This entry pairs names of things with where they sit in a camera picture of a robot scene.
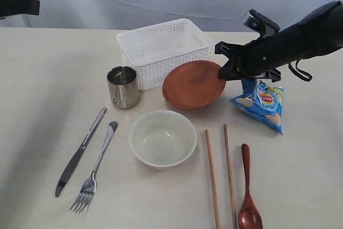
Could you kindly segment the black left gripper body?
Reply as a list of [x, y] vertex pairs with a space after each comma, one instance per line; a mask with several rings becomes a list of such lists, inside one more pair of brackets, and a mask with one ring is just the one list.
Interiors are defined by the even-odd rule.
[[39, 0], [0, 0], [0, 17], [6, 18], [18, 14], [40, 14]]

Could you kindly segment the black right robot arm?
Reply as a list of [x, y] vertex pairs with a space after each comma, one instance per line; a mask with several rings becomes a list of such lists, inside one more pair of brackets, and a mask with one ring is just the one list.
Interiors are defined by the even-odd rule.
[[289, 70], [303, 81], [309, 82], [311, 74], [292, 66], [317, 56], [325, 56], [342, 49], [342, 2], [333, 1], [320, 6], [298, 23], [280, 29], [275, 22], [249, 10], [244, 25], [259, 33], [259, 37], [245, 45], [219, 42], [217, 55], [228, 58], [219, 69], [218, 77], [231, 80], [270, 79], [278, 82], [278, 70], [288, 65]]

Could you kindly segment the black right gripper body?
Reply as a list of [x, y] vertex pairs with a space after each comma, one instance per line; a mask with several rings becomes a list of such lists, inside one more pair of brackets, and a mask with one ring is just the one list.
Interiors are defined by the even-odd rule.
[[281, 80], [281, 72], [275, 68], [277, 45], [268, 41], [251, 42], [237, 47], [238, 69], [245, 78], [265, 78], [272, 82]]

